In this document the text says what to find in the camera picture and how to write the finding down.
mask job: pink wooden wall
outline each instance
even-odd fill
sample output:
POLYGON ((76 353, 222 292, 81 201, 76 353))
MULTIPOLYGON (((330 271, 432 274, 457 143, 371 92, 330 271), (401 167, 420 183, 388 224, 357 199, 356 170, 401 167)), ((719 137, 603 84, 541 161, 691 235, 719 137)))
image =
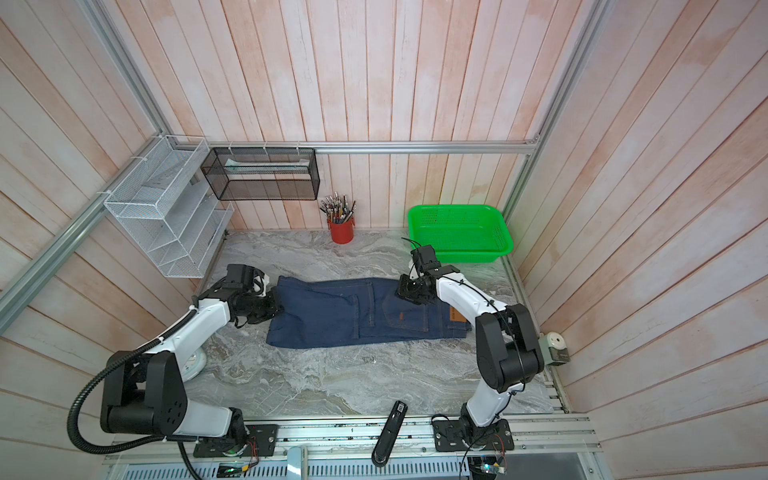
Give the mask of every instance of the pink wooden wall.
MULTIPOLYGON (((593 0, 104 0, 174 133, 212 141, 524 140, 593 0)), ((358 227, 417 204, 503 207, 522 156, 322 155, 358 227)), ((321 228, 240 201, 237 229, 321 228)))
POLYGON ((766 25, 617 2, 509 222, 616 478, 768 478, 766 25))
MULTIPOLYGON (((75 0, 0 2, 0 289, 152 134, 75 0)), ((88 478, 101 457, 69 441, 72 400, 114 351, 175 321, 193 292, 103 220, 0 337, 0 476, 88 478)), ((81 429, 104 444, 99 391, 81 429)))

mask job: remote control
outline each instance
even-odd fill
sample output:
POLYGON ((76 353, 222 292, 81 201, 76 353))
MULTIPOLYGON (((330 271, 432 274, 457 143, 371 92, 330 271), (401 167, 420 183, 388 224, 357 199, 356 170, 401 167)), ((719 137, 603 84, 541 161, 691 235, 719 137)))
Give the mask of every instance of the remote control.
POLYGON ((395 447, 395 440, 402 426, 402 421, 406 418, 406 412, 408 412, 408 406, 405 403, 399 400, 395 402, 389 413, 389 418, 384 424, 382 434, 379 435, 379 441, 376 442, 376 447, 371 454, 371 460, 377 467, 383 467, 389 461, 389 454, 395 447))

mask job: white wire rack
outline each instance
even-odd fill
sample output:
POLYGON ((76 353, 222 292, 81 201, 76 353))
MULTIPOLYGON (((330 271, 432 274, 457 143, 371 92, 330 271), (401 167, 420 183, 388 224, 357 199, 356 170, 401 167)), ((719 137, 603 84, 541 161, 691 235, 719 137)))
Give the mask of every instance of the white wire rack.
POLYGON ((204 139, 179 150, 162 137, 104 202, 165 276, 202 278, 234 212, 207 182, 190 184, 207 154, 204 139))

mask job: black mounting plate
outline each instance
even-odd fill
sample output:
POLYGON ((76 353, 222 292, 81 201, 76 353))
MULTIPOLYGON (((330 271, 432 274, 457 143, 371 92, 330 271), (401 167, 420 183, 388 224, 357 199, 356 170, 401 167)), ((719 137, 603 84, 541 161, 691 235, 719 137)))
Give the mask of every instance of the black mounting plate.
MULTIPOLYGON (((438 452, 464 452, 469 445, 464 441, 464 429, 459 420, 435 420, 432 422, 432 430, 435 434, 435 449, 438 452)), ((504 419, 497 421, 488 427, 483 428, 481 432, 487 439, 487 443, 482 448, 481 445, 473 445, 472 448, 478 451, 482 450, 514 450, 515 444, 512 441, 509 422, 504 419)))
MULTIPOLYGON (((271 457, 275 453, 275 441, 277 440, 277 425, 249 425, 248 436, 249 442, 256 442, 257 453, 259 458, 271 457)), ((195 458, 213 458, 223 457, 223 453, 231 449, 231 445, 223 443, 222 439, 216 439, 206 437, 201 439, 200 443, 195 445, 194 453, 195 458)), ((250 457, 250 450, 246 447, 243 451, 241 458, 250 457)))

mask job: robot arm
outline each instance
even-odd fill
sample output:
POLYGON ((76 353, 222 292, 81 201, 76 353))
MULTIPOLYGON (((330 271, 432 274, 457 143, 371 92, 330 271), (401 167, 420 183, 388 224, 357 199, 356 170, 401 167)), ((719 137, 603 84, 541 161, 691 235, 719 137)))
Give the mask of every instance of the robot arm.
POLYGON ((133 352, 115 353, 70 410, 73 420, 68 421, 68 434, 72 443, 86 452, 102 454, 136 446, 133 442, 92 445, 80 436, 80 407, 103 379, 100 420, 106 432, 149 435, 147 441, 215 438, 221 452, 242 448, 248 439, 242 412, 188 400, 180 371, 192 353, 222 326, 234 322, 240 328, 271 319, 277 304, 274 295, 266 293, 268 283, 269 277, 260 270, 230 264, 227 276, 199 299, 194 298, 190 312, 159 337, 133 352), (238 323, 239 316, 245 316, 244 323, 238 323))
POLYGON ((400 277, 398 295, 418 304, 439 298, 475 327, 483 382, 466 409, 472 427, 486 427, 510 396, 522 391, 525 383, 544 369, 531 314, 521 304, 510 306, 485 294, 453 265, 443 266, 429 245, 415 248, 411 255, 412 274, 400 277))

